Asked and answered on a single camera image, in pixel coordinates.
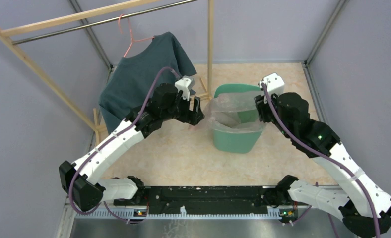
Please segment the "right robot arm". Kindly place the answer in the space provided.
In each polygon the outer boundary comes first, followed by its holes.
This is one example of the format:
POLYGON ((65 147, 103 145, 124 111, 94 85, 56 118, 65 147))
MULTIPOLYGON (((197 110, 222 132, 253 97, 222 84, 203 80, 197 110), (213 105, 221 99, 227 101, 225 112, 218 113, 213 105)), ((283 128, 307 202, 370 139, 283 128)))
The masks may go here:
POLYGON ((361 238, 378 238, 391 227, 391 195, 380 189, 352 159, 339 136, 309 114, 309 104, 297 93, 254 98, 261 122, 274 124, 299 151, 322 166, 340 186, 339 192, 321 189, 295 176, 285 176, 270 205, 305 203, 338 218, 361 238))

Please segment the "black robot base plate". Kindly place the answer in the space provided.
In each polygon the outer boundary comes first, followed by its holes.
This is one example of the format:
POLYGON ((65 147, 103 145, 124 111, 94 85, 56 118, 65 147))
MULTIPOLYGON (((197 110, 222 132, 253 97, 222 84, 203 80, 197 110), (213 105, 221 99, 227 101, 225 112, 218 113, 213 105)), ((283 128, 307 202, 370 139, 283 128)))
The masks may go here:
POLYGON ((181 208, 189 215, 257 215, 272 209, 299 215, 299 203, 273 186, 146 186, 134 198, 113 204, 147 208, 150 215, 177 214, 181 208))

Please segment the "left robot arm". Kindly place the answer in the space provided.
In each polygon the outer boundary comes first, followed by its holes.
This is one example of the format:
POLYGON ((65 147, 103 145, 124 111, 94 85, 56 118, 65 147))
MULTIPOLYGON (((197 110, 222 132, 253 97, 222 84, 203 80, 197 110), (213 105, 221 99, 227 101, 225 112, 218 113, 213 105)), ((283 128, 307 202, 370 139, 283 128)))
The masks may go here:
POLYGON ((175 119, 197 125, 204 119, 200 98, 190 98, 194 80, 183 77, 174 84, 162 83, 155 88, 145 105, 134 108, 118 127, 85 156, 59 166, 63 190, 78 213, 89 214, 101 202, 123 199, 132 205, 144 199, 143 183, 136 177, 102 179, 102 175, 121 155, 163 122, 175 119))

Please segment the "green plastic trash bin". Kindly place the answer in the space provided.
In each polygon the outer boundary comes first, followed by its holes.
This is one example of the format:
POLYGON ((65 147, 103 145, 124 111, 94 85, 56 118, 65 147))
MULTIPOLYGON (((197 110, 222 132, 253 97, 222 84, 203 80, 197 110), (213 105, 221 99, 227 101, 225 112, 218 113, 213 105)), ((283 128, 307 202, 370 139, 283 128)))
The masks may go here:
MULTIPOLYGON (((214 94, 214 98, 218 97, 222 93, 243 93, 248 91, 258 91, 261 93, 257 86, 248 84, 224 84, 219 86, 214 94)), ((248 153, 256 141, 260 137, 262 132, 251 132, 243 134, 230 134, 213 131, 214 145, 218 150, 232 152, 232 153, 248 153)))

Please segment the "pink plastic trash bag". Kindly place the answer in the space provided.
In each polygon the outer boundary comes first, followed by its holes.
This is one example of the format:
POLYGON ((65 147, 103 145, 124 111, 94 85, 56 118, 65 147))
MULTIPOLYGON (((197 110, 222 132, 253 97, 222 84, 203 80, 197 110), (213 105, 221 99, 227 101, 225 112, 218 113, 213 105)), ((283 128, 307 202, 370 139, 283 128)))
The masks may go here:
POLYGON ((212 129, 230 134, 262 132, 265 123, 260 122, 254 97, 258 91, 222 93, 212 99, 202 112, 205 117, 190 131, 212 129))

